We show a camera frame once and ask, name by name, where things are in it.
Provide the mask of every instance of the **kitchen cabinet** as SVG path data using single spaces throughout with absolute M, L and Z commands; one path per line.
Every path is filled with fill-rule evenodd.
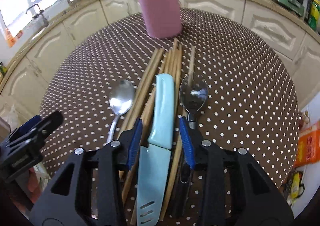
M 310 35 L 304 38 L 294 67 L 292 80 L 301 109 L 320 91 L 320 45 Z
M 128 0 L 130 14 L 141 13 L 141 5 L 139 0 Z
M 128 0 L 101 0 L 101 5 L 109 24 L 130 15 Z
M 0 95 L 0 116 L 4 118 L 10 114 L 11 108 L 14 106 L 15 112 L 18 115 L 18 126 L 21 126 L 33 116 L 26 111 L 25 108 L 18 103 L 14 104 L 8 97 Z
M 242 24 L 291 60 L 298 52 L 306 33 L 287 18 L 249 1 L 245 5 Z
M 108 24 L 100 1 L 77 11 L 63 23 L 75 46 Z
M 60 64 L 74 48 L 63 23 L 60 23 L 31 48 L 27 58 L 49 83 Z
M 219 14 L 241 23 L 244 0 L 179 0 L 182 7 Z
M 14 105 L 23 106 L 26 112 L 34 116 L 39 114 L 47 86 L 38 70 L 24 57 L 10 75 L 1 95 L 11 99 Z

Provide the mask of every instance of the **orange bag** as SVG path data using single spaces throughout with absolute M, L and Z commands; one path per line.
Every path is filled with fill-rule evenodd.
M 294 167 L 315 163 L 320 160 L 320 120 L 300 132 L 297 158 Z

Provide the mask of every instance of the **polka dot tablecloth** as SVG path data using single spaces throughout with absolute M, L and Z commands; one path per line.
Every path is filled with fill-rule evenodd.
M 181 76 L 188 73 L 194 45 L 195 74 L 205 77 L 209 87 L 199 130 L 220 147 L 249 150 L 279 187 L 295 160 L 299 126 L 295 88 L 283 63 L 258 35 L 230 19 L 195 9 L 181 9 L 181 18 L 183 31 L 177 36 L 184 50 Z M 41 105 L 42 116 L 54 110 L 64 115 L 63 125 L 48 137 L 42 150 L 50 175 L 74 149 L 103 146 L 114 118 L 110 91 L 122 79 L 137 87 L 154 49 L 168 51 L 172 42 L 149 37 L 141 14 L 136 14 L 91 35 L 64 60 Z M 194 173 L 185 216 L 176 219 L 167 212 L 158 225 L 194 225 L 203 176 Z M 129 220 L 135 186 L 133 183 L 125 204 Z M 228 214 L 232 211 L 227 205 Z

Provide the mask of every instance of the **faucet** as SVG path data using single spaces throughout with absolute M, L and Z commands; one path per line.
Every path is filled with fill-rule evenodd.
M 35 7 L 35 6 L 37 6 L 37 7 L 39 8 L 40 12 L 39 12 L 39 13 L 36 13 L 35 15 L 33 15 L 33 16 L 32 16 L 32 19 L 36 19 L 36 18 L 38 18 L 39 16 L 42 16 L 44 26 L 47 27 L 47 26 L 49 25 L 49 22 L 48 22 L 48 20 L 44 17 L 44 15 L 43 15 L 44 10 L 43 10 L 43 9 L 40 9 L 40 7 L 39 7 L 38 4 L 33 4 L 33 5 L 31 5 L 30 7 L 28 7 L 27 10 L 26 10 L 26 14 L 28 14 L 28 11 L 29 11 L 31 8 Z

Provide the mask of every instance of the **spoon handle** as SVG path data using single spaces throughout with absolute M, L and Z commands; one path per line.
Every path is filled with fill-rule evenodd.
M 107 144 L 109 144 L 112 139 L 113 139 L 113 134 L 115 133 L 115 130 L 116 130 L 116 125 L 117 125 L 117 122 L 119 120 L 119 115 L 117 115 L 113 121 L 112 121 L 112 124 L 111 124 L 111 127 L 110 127 L 110 130 L 108 132 L 108 138 L 107 138 Z

